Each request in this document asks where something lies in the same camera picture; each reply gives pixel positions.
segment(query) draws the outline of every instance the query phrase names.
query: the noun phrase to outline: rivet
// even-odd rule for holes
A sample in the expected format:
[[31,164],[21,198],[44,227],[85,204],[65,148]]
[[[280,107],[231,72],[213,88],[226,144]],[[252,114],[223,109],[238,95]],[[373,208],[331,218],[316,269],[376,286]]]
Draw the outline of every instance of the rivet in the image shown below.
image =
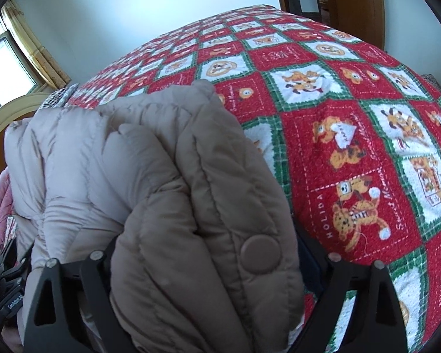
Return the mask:
[[100,260],[102,257],[104,256],[104,253],[103,253],[103,251],[93,251],[91,254],[90,254],[90,259],[92,259],[93,261],[98,261],[98,260]]
[[328,258],[333,261],[334,263],[337,263],[339,261],[341,261],[341,255],[339,253],[336,252],[330,252],[328,254]]
[[381,260],[376,260],[376,261],[374,262],[374,266],[375,266],[377,269],[384,269],[384,268],[386,267],[386,265],[384,264],[384,262],[381,261]]
[[47,268],[53,268],[58,263],[58,260],[56,258],[49,259],[46,261],[46,267]]

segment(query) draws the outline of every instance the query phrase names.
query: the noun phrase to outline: yellow curtain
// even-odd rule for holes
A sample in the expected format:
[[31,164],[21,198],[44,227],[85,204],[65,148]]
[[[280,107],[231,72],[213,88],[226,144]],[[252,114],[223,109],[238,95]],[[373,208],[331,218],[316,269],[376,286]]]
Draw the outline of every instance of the yellow curtain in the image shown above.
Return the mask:
[[0,13],[6,28],[47,84],[54,89],[61,89],[66,86],[71,78],[61,69],[33,34],[16,1],[8,0],[3,5]]

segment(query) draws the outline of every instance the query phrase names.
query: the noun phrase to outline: jacket snap button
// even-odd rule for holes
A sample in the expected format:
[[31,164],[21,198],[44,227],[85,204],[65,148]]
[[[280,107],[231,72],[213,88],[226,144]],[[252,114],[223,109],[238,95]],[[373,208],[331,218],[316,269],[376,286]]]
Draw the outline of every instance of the jacket snap button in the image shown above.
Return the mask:
[[250,273],[261,275],[274,270],[281,261],[281,247],[268,235],[255,235],[243,243],[240,262]]

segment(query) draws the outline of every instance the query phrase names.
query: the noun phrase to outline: down jacket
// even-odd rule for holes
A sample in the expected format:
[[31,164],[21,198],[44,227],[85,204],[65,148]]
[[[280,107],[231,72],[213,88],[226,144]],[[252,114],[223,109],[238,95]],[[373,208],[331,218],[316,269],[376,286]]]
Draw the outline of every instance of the down jacket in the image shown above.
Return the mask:
[[212,84],[40,110],[10,125],[5,154],[19,253],[35,242],[24,321],[47,259],[120,234],[111,304],[139,350],[287,347],[303,314],[289,206]]

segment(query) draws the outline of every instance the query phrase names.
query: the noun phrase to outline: red quilt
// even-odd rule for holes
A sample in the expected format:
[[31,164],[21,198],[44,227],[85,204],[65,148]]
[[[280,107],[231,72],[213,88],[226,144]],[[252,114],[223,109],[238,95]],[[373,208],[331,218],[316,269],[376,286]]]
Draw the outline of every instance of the red quilt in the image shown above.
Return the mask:
[[[261,5],[160,36],[68,105],[194,79],[215,84],[313,236],[348,260],[389,264],[409,351],[419,350],[441,322],[441,93],[370,44]],[[311,294],[307,304],[310,314]]]

